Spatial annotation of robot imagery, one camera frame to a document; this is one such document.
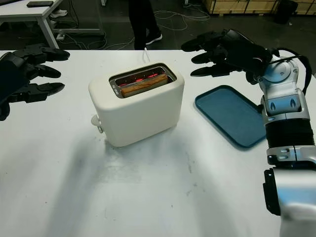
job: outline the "bread slice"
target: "bread slice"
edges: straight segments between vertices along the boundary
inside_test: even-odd
[[[139,82],[136,85],[123,87],[121,89],[121,93],[122,93],[122,96],[126,98],[132,95],[137,95],[139,93],[157,88],[167,83],[168,83],[168,76],[166,74],[161,74],[151,79],[146,79],[145,81]]]

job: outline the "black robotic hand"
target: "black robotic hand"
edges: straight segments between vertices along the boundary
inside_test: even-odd
[[[272,54],[275,53],[256,45],[246,36],[232,29],[223,30],[220,33],[212,31],[199,35],[196,39],[184,43],[181,48],[185,52],[204,49],[206,52],[194,57],[192,62],[196,64],[213,62],[215,64],[212,67],[193,71],[192,76],[220,77],[229,75],[233,71],[245,71],[250,83],[256,83],[253,75],[264,74],[272,59]]]
[[[26,46],[23,50],[3,55],[0,58],[0,121],[9,115],[9,103],[43,101],[61,91],[65,86],[62,83],[37,85],[30,80],[38,76],[59,78],[59,71],[41,63],[64,61],[69,56],[66,51],[48,48],[44,44]]]

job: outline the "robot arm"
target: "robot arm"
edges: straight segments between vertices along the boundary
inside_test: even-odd
[[[9,103],[25,101],[26,103],[46,100],[64,88],[62,83],[37,85],[30,80],[40,76],[58,78],[60,72],[41,65],[46,61],[64,61],[70,54],[60,49],[36,44],[13,53],[9,52],[0,58],[0,121],[10,113]]]
[[[280,57],[279,49],[265,49],[234,30],[200,35],[182,49],[204,49],[192,62],[214,63],[192,76],[245,71],[248,82],[260,85],[264,95],[258,109],[267,132],[268,163],[274,165],[265,171],[267,209],[281,216],[281,237],[315,237],[316,146],[305,100],[312,77],[308,59],[288,49],[295,56]],[[300,58],[306,67],[303,91],[297,88],[299,69],[293,58]]]

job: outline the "wooden crate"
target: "wooden crate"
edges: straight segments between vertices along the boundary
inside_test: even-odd
[[[250,0],[245,13],[273,13],[277,8],[275,1]]]
[[[275,13],[280,0],[202,0],[211,14],[229,13]],[[298,3],[297,14],[316,15],[316,0],[295,0]]]
[[[307,12],[307,15],[316,15],[316,3],[313,3],[309,11]]]
[[[308,9],[310,9],[311,3],[306,3],[306,2],[299,2],[298,7],[297,7],[297,14],[299,15],[306,15]]]
[[[213,1],[211,4],[211,13],[244,13],[247,1]]]

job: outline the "phone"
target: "phone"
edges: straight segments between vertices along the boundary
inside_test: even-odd
[[[27,7],[41,7],[41,6],[52,6],[53,1],[31,1],[26,6]]]

